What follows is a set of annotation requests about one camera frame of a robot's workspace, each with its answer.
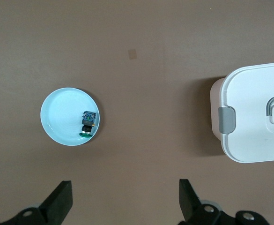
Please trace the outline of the green push-button switch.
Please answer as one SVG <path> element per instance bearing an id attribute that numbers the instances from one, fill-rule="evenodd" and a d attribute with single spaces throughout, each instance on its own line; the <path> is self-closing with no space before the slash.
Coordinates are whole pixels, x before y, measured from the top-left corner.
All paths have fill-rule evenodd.
<path id="1" fill-rule="evenodd" d="M 79 135 L 84 138 L 90 138 L 92 137 L 91 131 L 92 128 L 95 126 L 95 120 L 96 120 L 96 113 L 90 112 L 90 111 L 84 111 L 82 115 L 82 128 Z"/>

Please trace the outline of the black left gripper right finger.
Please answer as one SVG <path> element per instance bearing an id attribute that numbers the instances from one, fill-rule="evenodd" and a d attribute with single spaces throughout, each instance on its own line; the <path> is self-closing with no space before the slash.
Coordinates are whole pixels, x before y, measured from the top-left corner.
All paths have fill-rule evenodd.
<path id="1" fill-rule="evenodd" d="M 188 179 L 179 180 L 179 205 L 184 220 L 178 225 L 270 225 L 257 212 L 241 210 L 230 216 L 219 204 L 201 200 Z"/>

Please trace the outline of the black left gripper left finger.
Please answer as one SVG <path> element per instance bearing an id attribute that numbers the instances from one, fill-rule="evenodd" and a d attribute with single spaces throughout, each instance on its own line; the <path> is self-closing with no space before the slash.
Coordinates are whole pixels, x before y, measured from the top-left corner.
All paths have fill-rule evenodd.
<path id="1" fill-rule="evenodd" d="M 26 208 L 0 225 L 61 225 L 72 205 L 72 182 L 62 181 L 38 207 Z"/>

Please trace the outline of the white lidded storage box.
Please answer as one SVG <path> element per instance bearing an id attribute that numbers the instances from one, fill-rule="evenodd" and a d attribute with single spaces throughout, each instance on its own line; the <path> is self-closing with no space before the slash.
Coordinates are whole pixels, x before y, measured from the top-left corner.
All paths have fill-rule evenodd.
<path id="1" fill-rule="evenodd" d="M 239 68 L 210 90 L 211 123 L 239 163 L 274 161 L 274 63 Z"/>

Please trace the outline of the light blue round plate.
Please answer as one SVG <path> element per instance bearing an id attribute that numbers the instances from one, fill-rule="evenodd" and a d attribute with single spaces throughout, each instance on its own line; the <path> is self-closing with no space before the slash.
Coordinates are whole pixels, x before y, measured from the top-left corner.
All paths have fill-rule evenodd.
<path id="1" fill-rule="evenodd" d="M 92 137 L 79 135 L 84 111 L 96 113 Z M 55 90 L 44 100 L 40 110 L 40 120 L 44 131 L 55 142 L 65 146 L 78 146 L 90 141 L 100 125 L 100 111 L 94 99 L 76 88 Z"/>

